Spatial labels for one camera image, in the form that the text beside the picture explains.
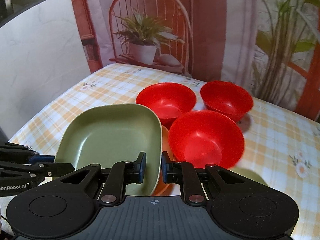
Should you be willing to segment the orange square plate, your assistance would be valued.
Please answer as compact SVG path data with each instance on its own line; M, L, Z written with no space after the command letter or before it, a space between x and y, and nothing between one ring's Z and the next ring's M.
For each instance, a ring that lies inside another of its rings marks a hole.
M166 127L162 126L162 151L167 152L168 157L171 161L175 161L174 155L169 146L169 131ZM163 180L163 175L165 175L166 180L169 179L169 168L165 166L164 162L161 161L161 172L159 175L158 184L152 194L152 196L170 196L179 195L175 193L175 184L166 184Z

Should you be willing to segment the red bowl front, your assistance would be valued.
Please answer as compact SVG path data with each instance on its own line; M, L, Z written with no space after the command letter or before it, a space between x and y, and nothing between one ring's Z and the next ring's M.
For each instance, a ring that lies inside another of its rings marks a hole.
M202 110L185 113L173 122L169 146L177 161L189 162L195 168L207 164L230 168L242 158L245 139L233 120Z

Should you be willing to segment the red bowl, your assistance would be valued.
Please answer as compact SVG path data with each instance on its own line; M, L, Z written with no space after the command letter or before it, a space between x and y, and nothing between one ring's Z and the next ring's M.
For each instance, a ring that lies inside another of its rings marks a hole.
M253 107L253 98L242 87L226 81L210 81L200 89L206 109L239 122Z
M169 146L177 161L189 162L195 168L207 164L230 168L242 158L245 139L233 120L202 110L185 113L173 122Z
M144 88L136 97L136 103L151 109L167 129L184 113L196 105L196 94L187 86L163 82Z

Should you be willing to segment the green square plate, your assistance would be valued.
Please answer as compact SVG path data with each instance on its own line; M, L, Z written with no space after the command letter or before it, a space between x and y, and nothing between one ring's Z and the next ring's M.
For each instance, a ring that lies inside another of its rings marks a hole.
M120 104L94 107L77 116L65 130L55 162L75 169L89 164L111 168L120 161L134 161L146 153L143 182L126 188L129 196L150 196L159 181L162 125L148 107Z

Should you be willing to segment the yellow plaid tablecloth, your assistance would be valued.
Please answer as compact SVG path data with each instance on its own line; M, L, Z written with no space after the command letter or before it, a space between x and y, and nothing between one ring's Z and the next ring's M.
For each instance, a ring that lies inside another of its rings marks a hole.
M133 103L154 83L175 82L199 94L202 81L128 64L109 64L79 81L41 109L11 142L55 154L70 122L95 106ZM239 166L259 174L299 206L294 239L319 239L319 124L287 109L255 99L240 123L245 152Z

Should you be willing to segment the printed room backdrop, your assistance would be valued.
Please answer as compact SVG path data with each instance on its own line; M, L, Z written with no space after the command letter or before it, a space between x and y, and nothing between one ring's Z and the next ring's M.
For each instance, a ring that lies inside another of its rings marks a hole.
M72 0L89 70L229 81L319 120L319 0Z

